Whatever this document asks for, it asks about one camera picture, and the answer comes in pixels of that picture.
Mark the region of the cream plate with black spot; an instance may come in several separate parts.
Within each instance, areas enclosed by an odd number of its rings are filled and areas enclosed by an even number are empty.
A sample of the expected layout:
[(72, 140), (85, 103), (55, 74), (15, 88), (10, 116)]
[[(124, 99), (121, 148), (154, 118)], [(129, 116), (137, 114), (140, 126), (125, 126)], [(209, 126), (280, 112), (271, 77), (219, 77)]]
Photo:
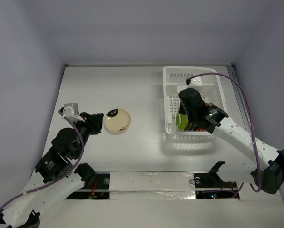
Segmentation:
[(123, 134), (131, 125), (131, 116), (128, 111), (116, 108), (104, 115), (103, 124), (109, 133), (114, 135)]

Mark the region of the lime green plate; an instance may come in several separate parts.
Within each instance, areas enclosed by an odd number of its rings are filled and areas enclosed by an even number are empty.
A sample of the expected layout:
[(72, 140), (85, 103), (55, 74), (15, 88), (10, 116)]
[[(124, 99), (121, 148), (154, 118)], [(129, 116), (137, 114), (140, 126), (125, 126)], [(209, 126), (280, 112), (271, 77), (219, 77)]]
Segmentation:
[(186, 114), (182, 114), (181, 109), (178, 109), (177, 115), (176, 115), (176, 126), (179, 131), (185, 131), (189, 128), (190, 122), (188, 120), (188, 117)]

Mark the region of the yellow patterned plate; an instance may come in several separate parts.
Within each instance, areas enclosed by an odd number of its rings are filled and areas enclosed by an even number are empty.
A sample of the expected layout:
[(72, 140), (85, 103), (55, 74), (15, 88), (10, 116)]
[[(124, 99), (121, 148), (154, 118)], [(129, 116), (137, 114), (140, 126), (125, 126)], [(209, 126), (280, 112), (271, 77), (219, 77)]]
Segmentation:
[(196, 128), (196, 125), (194, 123), (191, 123), (188, 130), (189, 131), (194, 131), (194, 129)]

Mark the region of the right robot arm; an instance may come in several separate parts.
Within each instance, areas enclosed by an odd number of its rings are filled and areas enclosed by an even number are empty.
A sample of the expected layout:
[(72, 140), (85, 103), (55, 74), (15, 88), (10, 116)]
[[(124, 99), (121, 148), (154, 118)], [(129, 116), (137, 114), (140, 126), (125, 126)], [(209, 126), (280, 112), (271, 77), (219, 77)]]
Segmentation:
[(244, 165), (227, 170), (217, 168), (209, 173), (213, 186), (227, 181), (255, 184), (268, 194), (276, 194), (284, 182), (284, 149), (270, 146), (240, 127), (224, 110), (217, 106), (206, 106), (200, 93), (187, 88), (178, 94), (189, 122), (224, 140), (247, 157), (254, 165)]

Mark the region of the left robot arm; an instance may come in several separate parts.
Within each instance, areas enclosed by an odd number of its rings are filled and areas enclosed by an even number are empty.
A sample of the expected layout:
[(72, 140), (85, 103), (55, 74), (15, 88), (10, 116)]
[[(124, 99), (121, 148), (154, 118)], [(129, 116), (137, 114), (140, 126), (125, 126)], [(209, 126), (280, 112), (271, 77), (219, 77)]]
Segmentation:
[(97, 174), (80, 163), (91, 135), (101, 133), (103, 113), (81, 113), (76, 122), (62, 116), (70, 125), (52, 141), (48, 152), (35, 166), (22, 193), (0, 207), (0, 224), (8, 228), (37, 228), (46, 212), (81, 188), (97, 184)]

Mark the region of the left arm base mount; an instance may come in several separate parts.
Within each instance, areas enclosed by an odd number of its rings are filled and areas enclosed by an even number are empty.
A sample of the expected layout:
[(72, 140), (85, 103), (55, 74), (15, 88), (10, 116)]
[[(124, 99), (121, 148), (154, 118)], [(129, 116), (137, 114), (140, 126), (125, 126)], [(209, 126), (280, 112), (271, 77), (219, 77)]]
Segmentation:
[(110, 172), (95, 172), (87, 163), (77, 166), (78, 173), (84, 185), (81, 189), (71, 193), (68, 200), (107, 200), (110, 199)]

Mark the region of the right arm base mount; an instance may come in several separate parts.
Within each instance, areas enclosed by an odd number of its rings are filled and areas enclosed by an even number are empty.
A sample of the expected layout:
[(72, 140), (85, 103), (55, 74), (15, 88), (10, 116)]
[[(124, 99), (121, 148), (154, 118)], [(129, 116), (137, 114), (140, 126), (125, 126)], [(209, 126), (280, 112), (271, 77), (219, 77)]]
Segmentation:
[(207, 172), (195, 172), (190, 181), (195, 187), (196, 199), (240, 199), (236, 182), (224, 182), (218, 171), (224, 161), (217, 162)]

